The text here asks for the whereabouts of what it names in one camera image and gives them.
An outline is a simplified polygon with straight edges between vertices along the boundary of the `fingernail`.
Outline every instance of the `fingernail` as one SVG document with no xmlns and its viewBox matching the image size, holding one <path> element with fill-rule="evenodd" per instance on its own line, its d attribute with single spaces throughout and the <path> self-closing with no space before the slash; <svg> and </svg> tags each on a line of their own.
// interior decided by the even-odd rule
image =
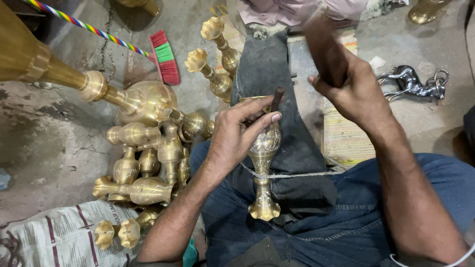
<svg viewBox="0 0 475 267">
<path fill-rule="evenodd" d="M 277 113 L 277 114 L 272 115 L 271 121 L 274 123 L 274 122 L 280 120 L 280 118 L 282 118 L 282 114 Z"/>
</svg>

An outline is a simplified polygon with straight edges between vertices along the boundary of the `newspaper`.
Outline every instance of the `newspaper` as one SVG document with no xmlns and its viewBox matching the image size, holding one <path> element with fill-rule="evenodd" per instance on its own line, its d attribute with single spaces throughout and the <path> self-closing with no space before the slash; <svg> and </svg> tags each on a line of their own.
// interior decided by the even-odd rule
<svg viewBox="0 0 475 267">
<path fill-rule="evenodd" d="M 131 206 L 96 200 L 8 222 L 0 226 L 0 267 L 127 266 L 140 244 L 127 249 L 115 237 L 113 245 L 100 250 L 94 230 L 102 220 L 119 225 L 137 216 Z"/>
</svg>

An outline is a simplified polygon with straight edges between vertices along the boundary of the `silver horse figurine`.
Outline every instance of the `silver horse figurine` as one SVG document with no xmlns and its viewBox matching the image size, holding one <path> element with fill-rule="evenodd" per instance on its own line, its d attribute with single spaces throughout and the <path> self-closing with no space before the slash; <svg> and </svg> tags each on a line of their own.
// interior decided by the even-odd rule
<svg viewBox="0 0 475 267">
<path fill-rule="evenodd" d="M 444 73 L 446 76 L 437 76 L 439 73 Z M 418 95 L 418 96 L 435 96 L 438 99 L 445 98 L 445 84 L 449 78 L 446 70 L 440 69 L 436 71 L 434 77 L 427 80 L 426 85 L 423 85 L 417 76 L 413 67 L 401 65 L 394 67 L 393 72 L 386 72 L 376 77 L 380 86 L 387 80 L 397 81 L 399 91 L 384 93 L 388 96 L 388 102 L 401 94 Z"/>
</svg>

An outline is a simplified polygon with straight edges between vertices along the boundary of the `striped broom handle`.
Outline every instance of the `striped broom handle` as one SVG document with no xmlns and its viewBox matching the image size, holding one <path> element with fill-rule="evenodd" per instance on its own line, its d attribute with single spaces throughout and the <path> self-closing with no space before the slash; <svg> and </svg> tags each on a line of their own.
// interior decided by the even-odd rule
<svg viewBox="0 0 475 267">
<path fill-rule="evenodd" d="M 45 5 L 45 4 L 42 4 L 42 3 L 40 3 L 40 2 L 38 2 L 38 1 L 36 1 L 36 0 L 23 0 L 23 1 L 24 1 L 25 3 L 28 3 L 28 4 L 31 4 L 31 5 L 35 6 L 36 8 L 38 8 L 38 9 L 44 11 L 44 12 L 51 13 L 51 14 L 55 15 L 56 17 L 60 18 L 60 19 L 64 19 L 64 20 L 66 20 L 67 22 L 71 22 L 71 23 L 73 23 L 73 24 L 76 25 L 76 26 L 79 26 L 79 27 L 81 27 L 81 28 L 87 29 L 88 31 L 90 31 L 90 32 L 92 32 L 92 33 L 95 33 L 95 34 L 97 34 L 97 35 L 99 35 L 99 36 L 101 36 L 101 37 L 103 37 L 103 38 L 105 38 L 105 39 L 107 39 L 107 40 L 110 40 L 110 41 L 112 41 L 112 42 L 114 42 L 114 43 L 116 43 L 116 44 L 119 44 L 119 45 L 121 45 L 121 46 L 123 46 L 123 47 L 126 47 L 126 48 L 128 48 L 128 49 L 130 49 L 130 50 L 132 50 L 132 51 L 134 51 L 134 52 L 136 52 L 136 53 L 139 53 L 139 54 L 141 54 L 141 55 L 143 55 L 143 56 L 149 57 L 149 53 L 147 53 L 147 52 L 145 52 L 145 51 L 143 51 L 143 50 L 141 50 L 141 49 L 139 49 L 139 48 L 136 48 L 135 46 L 133 46 L 133 45 L 131 45 L 131 44 L 128 44 L 128 43 L 126 43 L 126 42 L 120 40 L 120 39 L 117 38 L 117 37 L 114 37 L 114 36 L 112 36 L 112 35 L 110 35 L 110 34 L 107 34 L 107 33 L 103 32 L 103 31 L 99 30 L 99 29 L 96 29 L 96 28 L 92 27 L 92 26 L 89 25 L 89 24 L 83 23 L 83 22 L 80 21 L 80 20 L 77 20 L 77 19 L 75 19 L 75 18 L 73 18 L 73 17 L 71 17 L 71 16 L 68 16 L 68 15 L 66 15 L 65 13 L 63 13 L 63 12 L 61 12 L 61 11 L 59 11 L 59 10 L 56 10 L 56 9 L 50 7 L 50 6 L 47 6 L 47 5 Z"/>
</svg>

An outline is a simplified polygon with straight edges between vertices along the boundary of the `jeans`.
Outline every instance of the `jeans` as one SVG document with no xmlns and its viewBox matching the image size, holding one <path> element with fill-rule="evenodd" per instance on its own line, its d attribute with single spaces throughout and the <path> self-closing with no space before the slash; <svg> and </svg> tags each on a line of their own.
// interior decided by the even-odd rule
<svg viewBox="0 0 475 267">
<path fill-rule="evenodd" d="M 191 151 L 192 175 L 208 148 L 209 142 L 203 142 Z M 448 156 L 418 153 L 415 157 L 464 233 L 475 218 L 475 169 Z M 376 159 L 330 178 L 338 190 L 332 212 L 287 223 L 283 229 L 271 221 L 252 218 L 247 211 L 252 198 L 224 180 L 210 194 L 201 213 L 209 238 L 208 266 L 225 265 L 267 236 L 282 259 L 309 266 L 379 266 L 395 249 L 383 219 Z"/>
</svg>

